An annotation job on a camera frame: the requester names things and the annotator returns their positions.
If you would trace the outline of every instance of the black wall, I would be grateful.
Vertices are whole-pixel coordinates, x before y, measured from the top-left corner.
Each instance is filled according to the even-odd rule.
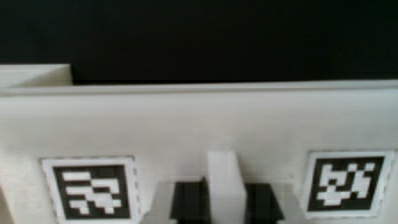
[[[0,0],[0,63],[77,84],[398,78],[398,1]]]

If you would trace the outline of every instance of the white panel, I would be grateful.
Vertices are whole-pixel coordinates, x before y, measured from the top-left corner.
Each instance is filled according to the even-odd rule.
[[[247,192],[233,151],[208,152],[210,209],[214,224],[242,224]]]
[[[398,147],[389,80],[7,88],[0,97],[0,181],[15,224],[57,223],[43,157],[135,155],[144,213],[157,184],[206,175],[208,150],[237,151],[246,180],[292,184],[297,196],[309,151]],[[317,223],[397,222],[397,172],[398,166],[379,217]]]

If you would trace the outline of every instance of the white plastic enclosure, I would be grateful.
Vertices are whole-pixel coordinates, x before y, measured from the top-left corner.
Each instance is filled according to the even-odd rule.
[[[235,151],[244,181],[292,185],[299,200],[311,151],[398,148],[395,80],[73,86],[68,65],[22,65],[0,66],[0,82],[0,186],[15,224],[57,223],[41,158],[134,156],[146,213],[158,183],[206,176],[208,151]],[[397,185],[395,160],[377,216],[311,222],[395,223]]]

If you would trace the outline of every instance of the black and white square pattern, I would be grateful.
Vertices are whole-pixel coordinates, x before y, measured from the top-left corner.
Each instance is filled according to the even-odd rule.
[[[309,154],[302,205],[309,218],[377,215],[395,151]]]
[[[43,159],[61,224],[139,223],[134,157]]]

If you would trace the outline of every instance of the white divider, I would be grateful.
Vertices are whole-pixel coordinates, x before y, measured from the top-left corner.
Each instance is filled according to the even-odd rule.
[[[242,224],[247,193],[233,151],[208,152],[208,185],[212,223]]]

